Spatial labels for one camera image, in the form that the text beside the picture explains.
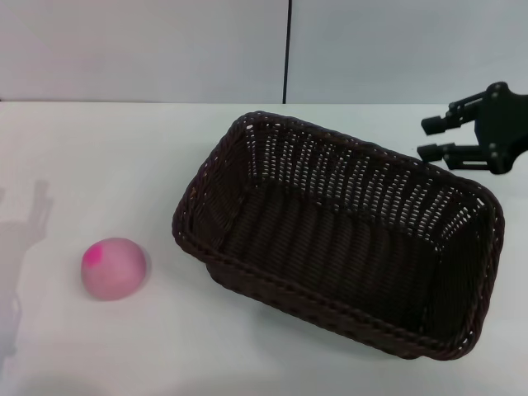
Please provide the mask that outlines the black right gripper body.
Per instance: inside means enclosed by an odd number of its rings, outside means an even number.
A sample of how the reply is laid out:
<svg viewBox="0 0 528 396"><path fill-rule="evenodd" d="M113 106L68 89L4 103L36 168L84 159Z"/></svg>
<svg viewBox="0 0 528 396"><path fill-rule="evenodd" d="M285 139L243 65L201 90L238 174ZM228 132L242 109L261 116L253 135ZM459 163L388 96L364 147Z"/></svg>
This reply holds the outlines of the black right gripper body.
<svg viewBox="0 0 528 396"><path fill-rule="evenodd" d="M505 82L491 84L479 104L474 131L488 170L510 172L527 151L527 95L512 92Z"/></svg>

